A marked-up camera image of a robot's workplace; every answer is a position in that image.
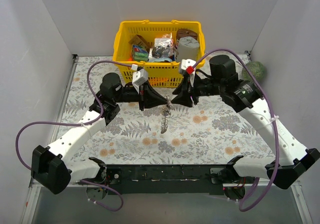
floor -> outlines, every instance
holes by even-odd
[[[230,57],[241,75],[240,63]],[[247,55],[240,57],[248,62]],[[87,86],[87,70],[94,62],[107,59],[111,57],[79,57],[62,122],[76,123],[82,118],[94,100]],[[206,73],[210,73],[209,59],[202,67]],[[91,73],[94,89],[98,89],[108,72],[120,75],[112,64],[94,67]],[[156,90],[163,96],[172,96],[173,89]],[[164,134],[160,133],[161,107],[141,112],[137,103],[119,105],[117,117],[94,135],[73,161],[94,156],[107,164],[225,164],[237,155],[254,158],[273,155],[253,128],[217,96],[200,97],[193,108],[174,105]],[[60,127],[58,137],[68,129]]]

white wall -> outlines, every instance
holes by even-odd
[[[73,54],[106,55],[123,20],[197,20],[207,50],[251,50],[277,0],[43,0]]]
[[[264,87],[284,125],[320,150],[320,0],[278,0],[252,57],[264,63]],[[320,223],[320,161],[302,176],[314,223]]]
[[[42,0],[0,0],[0,223],[19,223],[30,171],[19,162],[15,137],[25,124],[54,120],[72,56]],[[46,145],[50,128],[31,127],[20,150]]]

leaf pattern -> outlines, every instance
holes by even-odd
[[[202,70],[210,73],[208,60]],[[240,55],[247,63],[246,55]],[[79,57],[69,96],[64,108],[63,122],[78,122],[94,99],[87,86],[87,70],[96,61],[111,57]],[[236,64],[241,74],[242,68]],[[116,72],[117,66],[100,64],[90,74],[90,83],[99,90],[102,77]],[[163,96],[173,97],[173,89],[156,88]],[[80,161],[90,156],[107,164],[225,164],[237,155],[254,158],[274,157],[258,133],[221,97],[201,97],[199,103],[188,108],[172,105],[168,130],[161,134],[161,106],[139,110],[137,103],[119,103],[120,112],[109,125],[94,135],[73,156]],[[61,126],[58,136],[70,128]]]

gray floor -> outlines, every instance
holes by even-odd
[[[206,194],[127,194],[123,208],[110,212],[89,202],[85,190],[69,187],[53,195],[42,188],[33,223],[302,223],[291,188],[273,186],[258,206],[245,213],[234,202]],[[106,196],[103,203],[116,207],[120,201]]]

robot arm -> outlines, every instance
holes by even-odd
[[[96,94],[103,106],[103,116],[90,125],[70,129],[66,134],[46,148],[39,145],[32,153],[32,177],[52,193],[63,191],[70,182],[84,178],[100,183],[105,179],[106,165],[96,158],[71,162],[73,155],[97,132],[105,128],[119,113],[119,102],[139,102],[139,107],[152,108],[167,103],[148,82],[144,69],[133,74],[132,84],[122,86],[118,74],[108,73],[102,79],[100,91]],[[89,107],[78,123],[96,119],[101,113],[97,101]]]
[[[233,60],[226,55],[219,55],[211,58],[209,63],[211,76],[201,79],[190,68],[195,61],[181,62],[179,72],[184,78],[173,92],[177,96],[172,103],[192,107],[198,103],[200,96],[220,95],[222,101],[254,127],[274,154],[275,134],[272,122],[276,121],[280,167],[273,183],[279,188],[287,189],[320,158],[320,153],[317,149],[307,149],[293,137],[278,118],[271,118],[268,104],[257,87],[250,81],[238,79]],[[274,167],[272,157],[252,159],[237,156],[216,176],[220,180],[231,181],[246,176],[270,178]]]

